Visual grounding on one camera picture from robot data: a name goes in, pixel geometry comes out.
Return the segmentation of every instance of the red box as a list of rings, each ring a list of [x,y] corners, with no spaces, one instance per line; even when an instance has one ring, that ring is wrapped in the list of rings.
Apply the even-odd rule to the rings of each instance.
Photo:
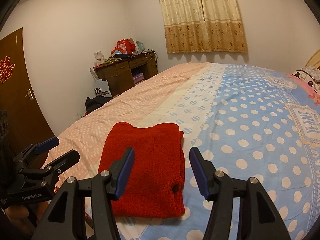
[[[129,40],[122,40],[117,42],[117,47],[121,48],[125,54],[132,54],[136,46],[130,43]]]

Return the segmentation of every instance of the red towel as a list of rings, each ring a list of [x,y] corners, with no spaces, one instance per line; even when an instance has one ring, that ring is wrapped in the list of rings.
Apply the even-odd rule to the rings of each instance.
[[[183,132],[173,123],[135,128],[126,122],[113,126],[103,148],[98,172],[134,148],[135,161],[124,195],[112,201],[117,217],[173,218],[184,214]]]

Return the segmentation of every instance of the beige curtain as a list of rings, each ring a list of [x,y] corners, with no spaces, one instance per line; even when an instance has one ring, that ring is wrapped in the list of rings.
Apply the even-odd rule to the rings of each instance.
[[[160,0],[168,53],[248,52],[236,0]]]

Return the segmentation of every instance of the white wall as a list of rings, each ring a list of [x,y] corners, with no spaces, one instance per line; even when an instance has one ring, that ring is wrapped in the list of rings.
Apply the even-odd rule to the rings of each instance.
[[[59,135],[94,97],[94,53],[105,57],[129,36],[123,0],[29,0],[18,5],[0,39],[23,27],[29,79],[44,117]]]
[[[133,35],[159,56],[163,71],[188,61],[250,64],[283,72],[304,66],[320,49],[320,25],[303,0],[237,0],[248,54],[167,54],[159,0],[127,0]]]

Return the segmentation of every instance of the door handle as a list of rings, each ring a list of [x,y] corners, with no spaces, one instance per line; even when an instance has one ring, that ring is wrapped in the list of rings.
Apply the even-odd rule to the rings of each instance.
[[[33,99],[34,99],[34,98],[33,98],[33,95],[32,95],[32,92],[31,92],[31,89],[28,90],[28,94],[27,94],[24,98],[26,98],[27,96],[30,97],[30,100],[33,100]]]

